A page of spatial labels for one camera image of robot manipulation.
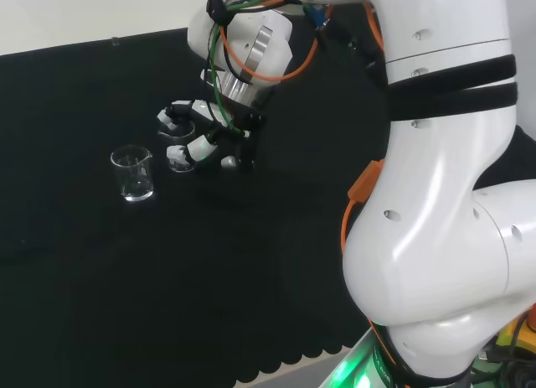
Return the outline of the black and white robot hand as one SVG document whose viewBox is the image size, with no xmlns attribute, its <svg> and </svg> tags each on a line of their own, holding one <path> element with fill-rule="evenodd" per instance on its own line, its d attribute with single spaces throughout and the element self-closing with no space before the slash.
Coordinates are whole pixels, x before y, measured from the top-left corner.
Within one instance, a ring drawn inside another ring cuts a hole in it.
<svg viewBox="0 0 536 388">
<path fill-rule="evenodd" d="M 260 131 L 266 123 L 256 109 L 233 104 L 230 111 L 221 111 L 204 100 L 174 101 L 157 119 L 157 135 L 166 144 L 167 165 L 173 172 L 255 170 Z"/>
</svg>

